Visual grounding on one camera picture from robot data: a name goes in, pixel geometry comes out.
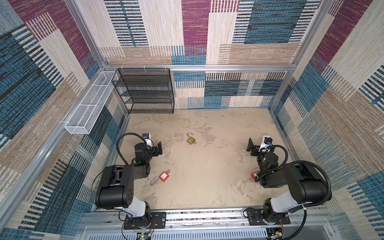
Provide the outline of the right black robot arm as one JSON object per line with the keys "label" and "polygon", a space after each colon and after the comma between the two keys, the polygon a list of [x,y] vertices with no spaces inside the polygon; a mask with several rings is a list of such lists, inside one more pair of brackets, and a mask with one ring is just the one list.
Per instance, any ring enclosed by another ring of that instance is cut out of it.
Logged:
{"label": "right black robot arm", "polygon": [[265,225],[289,224],[290,213],[322,205],[332,198],[331,181],[325,171],[308,161],[290,163],[287,149],[275,145],[270,136],[263,136],[260,145],[249,140],[246,151],[257,159],[259,169],[252,174],[255,183],[265,189],[288,187],[279,196],[265,200],[261,210],[249,210],[250,221],[260,219]]}

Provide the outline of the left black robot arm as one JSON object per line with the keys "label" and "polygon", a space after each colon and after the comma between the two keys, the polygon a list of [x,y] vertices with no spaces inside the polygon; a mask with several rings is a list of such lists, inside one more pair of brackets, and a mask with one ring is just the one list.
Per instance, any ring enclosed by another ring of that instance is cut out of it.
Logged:
{"label": "left black robot arm", "polygon": [[163,153],[162,143],[149,150],[144,143],[135,145],[138,162],[124,166],[110,166],[103,170],[95,202],[99,208],[124,212],[126,229],[147,229],[153,224],[147,202],[134,196],[134,180],[147,178],[150,161]]}

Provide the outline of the brass padlock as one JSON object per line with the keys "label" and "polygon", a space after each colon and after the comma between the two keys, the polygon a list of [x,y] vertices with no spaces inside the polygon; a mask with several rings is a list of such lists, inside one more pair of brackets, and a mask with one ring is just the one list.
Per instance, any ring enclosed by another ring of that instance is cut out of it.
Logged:
{"label": "brass padlock", "polygon": [[196,139],[193,137],[193,133],[189,132],[187,133],[187,136],[188,136],[188,139],[187,139],[187,143],[189,143],[190,145],[193,145],[193,144],[196,144]]}

